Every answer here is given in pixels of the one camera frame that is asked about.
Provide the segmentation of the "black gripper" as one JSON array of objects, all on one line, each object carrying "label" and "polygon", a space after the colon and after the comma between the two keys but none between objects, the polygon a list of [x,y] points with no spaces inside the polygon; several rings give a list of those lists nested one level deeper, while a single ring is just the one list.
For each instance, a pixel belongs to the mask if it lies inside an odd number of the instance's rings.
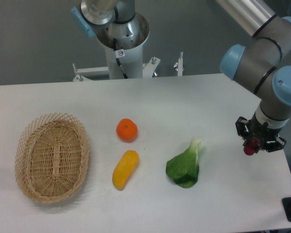
[{"label": "black gripper", "polygon": [[286,145],[287,141],[278,136],[281,128],[271,129],[268,122],[260,124],[255,114],[250,121],[240,116],[235,126],[237,134],[244,140],[244,144],[248,144],[251,138],[260,140],[259,150],[256,153],[260,150],[265,150],[267,152],[282,150]]}]

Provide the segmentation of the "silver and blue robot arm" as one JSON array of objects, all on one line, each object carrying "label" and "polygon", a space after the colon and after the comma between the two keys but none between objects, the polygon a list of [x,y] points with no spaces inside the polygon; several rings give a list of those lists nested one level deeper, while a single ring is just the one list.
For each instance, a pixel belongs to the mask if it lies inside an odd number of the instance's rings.
[{"label": "silver and blue robot arm", "polygon": [[[261,0],[221,0],[219,5],[254,39],[249,48],[232,46],[220,62],[222,73],[261,100],[251,119],[236,121],[244,153],[281,150],[286,140],[279,132],[291,117],[291,66],[277,64],[291,51],[291,17],[278,17]],[[95,36],[104,47],[111,79],[153,76],[159,60],[143,64],[149,27],[134,1],[80,0],[71,16],[86,36]]]}]

